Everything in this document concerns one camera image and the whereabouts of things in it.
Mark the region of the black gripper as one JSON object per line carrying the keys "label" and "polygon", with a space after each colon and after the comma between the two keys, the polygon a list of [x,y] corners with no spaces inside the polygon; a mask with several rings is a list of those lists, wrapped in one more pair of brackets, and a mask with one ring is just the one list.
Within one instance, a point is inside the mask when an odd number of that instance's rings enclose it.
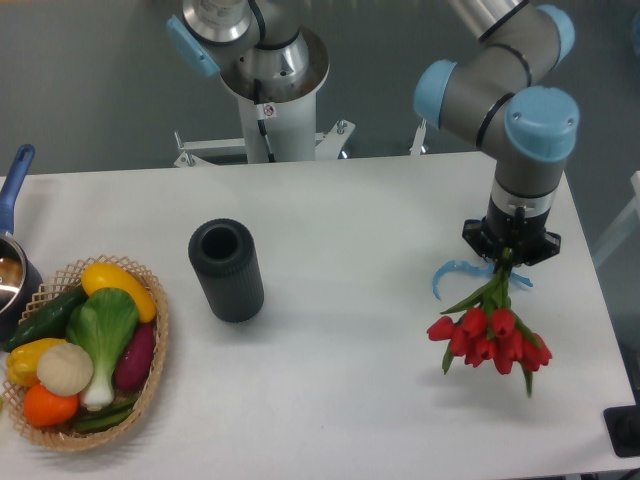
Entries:
{"label": "black gripper", "polygon": [[511,250],[514,265],[536,265],[560,253],[562,238],[546,229],[556,191],[525,197],[507,191],[498,182],[491,189],[484,219],[467,219],[462,238],[487,261]]}

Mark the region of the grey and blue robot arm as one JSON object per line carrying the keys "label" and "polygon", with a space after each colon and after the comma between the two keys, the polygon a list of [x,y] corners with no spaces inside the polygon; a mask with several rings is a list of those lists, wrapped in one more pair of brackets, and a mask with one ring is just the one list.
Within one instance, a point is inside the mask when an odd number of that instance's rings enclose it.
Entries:
{"label": "grey and blue robot arm", "polygon": [[[458,65],[431,64],[413,95],[416,113],[496,162],[486,215],[463,238],[481,257],[534,265],[558,254],[546,228],[555,191],[576,143],[579,109],[541,79],[570,52],[567,14],[526,1],[456,1],[481,44]],[[219,76],[236,97],[252,163],[316,160],[316,94],[327,50],[285,1],[186,1],[166,31],[200,75]]]}

